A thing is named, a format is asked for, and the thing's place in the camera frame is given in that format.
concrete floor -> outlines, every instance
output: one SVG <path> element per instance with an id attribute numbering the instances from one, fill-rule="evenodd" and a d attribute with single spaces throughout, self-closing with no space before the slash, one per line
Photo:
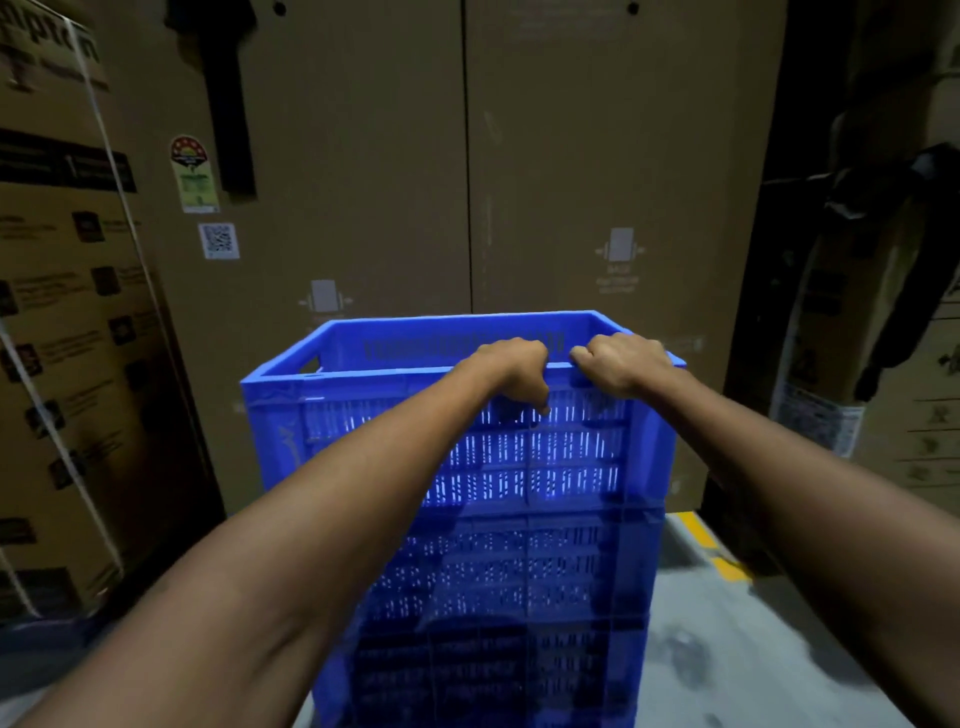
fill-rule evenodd
<path id="1" fill-rule="evenodd" d="M 786 579 L 730 581 L 713 555 L 669 517 L 638 728 L 910 725 Z M 0 728 L 82 657 L 78 650 L 0 655 Z M 298 728 L 308 721 L 304 712 Z"/>

sticker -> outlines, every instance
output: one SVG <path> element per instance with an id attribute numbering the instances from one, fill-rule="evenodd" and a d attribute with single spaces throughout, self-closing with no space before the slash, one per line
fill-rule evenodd
<path id="1" fill-rule="evenodd" d="M 607 260 L 611 263 L 629 263 L 634 259 L 634 229 L 613 228 Z"/>
<path id="2" fill-rule="evenodd" d="M 840 457 L 850 457 L 866 410 L 862 406 L 837 404 L 800 387 L 784 384 L 777 421 Z"/>
<path id="3" fill-rule="evenodd" d="M 340 297 L 337 295 L 337 284 L 333 280 L 310 281 L 310 308 L 317 313 L 328 313 L 340 310 Z"/>
<path id="4" fill-rule="evenodd" d="M 199 139 L 186 135 L 175 137 L 170 142 L 170 165 L 174 169 L 180 206 L 184 212 L 203 214 L 220 211 L 213 167 Z"/>
<path id="5" fill-rule="evenodd" d="M 200 223 L 197 228 L 207 260 L 236 260 L 240 257 L 237 229 L 233 223 Z"/>

stacked crate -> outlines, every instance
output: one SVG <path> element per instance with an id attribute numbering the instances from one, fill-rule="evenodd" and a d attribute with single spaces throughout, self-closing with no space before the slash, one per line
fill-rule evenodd
<path id="1" fill-rule="evenodd" d="M 322 725 L 632 725 L 675 435 L 567 358 L 620 330 L 591 311 L 334 321 L 244 379 L 269 488 L 481 344 L 550 352 L 550 413 L 494 400 L 441 465 L 324 665 Z"/>

crate rim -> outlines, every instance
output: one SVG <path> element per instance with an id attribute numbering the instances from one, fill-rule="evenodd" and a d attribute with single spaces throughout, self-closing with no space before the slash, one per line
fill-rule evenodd
<path id="1" fill-rule="evenodd" d="M 613 321 L 610 317 L 605 316 L 596 310 L 584 309 L 584 310 L 563 310 L 563 311 L 514 311 L 511 313 L 459 313 L 459 314 L 450 314 L 446 316 L 381 316 L 381 317 L 369 317 L 369 318 L 358 318 L 358 319 L 333 319 L 332 321 L 327 321 L 324 324 L 317 327 L 314 331 L 309 333 L 304 338 L 300 339 L 298 342 L 288 347 L 285 351 L 279 353 L 277 356 L 273 357 L 269 361 L 261 364 L 247 376 L 240 380 L 241 385 L 245 384 L 255 384 L 257 382 L 293 382 L 293 381 L 304 381 L 306 378 L 314 380 L 325 380 L 325 379 L 339 379 L 339 378 L 353 378 L 357 376 L 397 376 L 397 375 L 444 375 L 453 369 L 450 367 L 408 367 L 408 368 L 393 368 L 393 369 L 358 369 L 351 370 L 349 372 L 316 372 L 311 374 L 289 374 L 289 375 L 271 375 L 268 374 L 273 368 L 279 366 L 280 364 L 287 361 L 292 356 L 296 356 L 299 353 L 302 353 L 303 350 L 311 349 L 313 345 L 317 342 L 318 339 L 321 339 L 328 331 L 333 328 L 340 326 L 350 326 L 353 324 L 367 324 L 367 323 L 384 323 L 390 321 L 442 321 L 446 319 L 465 319 L 465 318 L 482 318 L 482 319 L 497 319 L 497 318 L 508 318 L 511 316 L 532 316 L 532 317 L 547 317 L 547 316 L 557 316 L 564 314 L 588 314 L 596 317 L 603 323 L 609 324 L 612 328 L 617 329 L 623 333 L 633 333 L 628 328 L 622 327 L 620 324 Z M 673 362 L 673 365 L 678 368 L 685 368 L 686 362 L 680 359 L 678 356 L 667 352 L 667 355 L 670 357 L 670 361 Z M 570 362 L 548 362 L 546 369 L 549 370 L 571 370 L 574 368 L 574 365 Z"/>

hand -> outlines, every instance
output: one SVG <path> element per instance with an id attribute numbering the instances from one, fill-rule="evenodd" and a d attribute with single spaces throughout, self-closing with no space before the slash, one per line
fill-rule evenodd
<path id="1" fill-rule="evenodd" d="M 636 334 L 594 336 L 570 358 L 598 389 L 623 400 L 646 399 L 675 372 L 663 344 Z"/>
<path id="2" fill-rule="evenodd" d="M 498 394 L 533 404 L 541 415 L 547 415 L 550 389 L 543 380 L 543 369 L 549 355 L 543 342 L 516 338 L 484 344 L 470 359 L 485 362 L 497 372 Z"/>

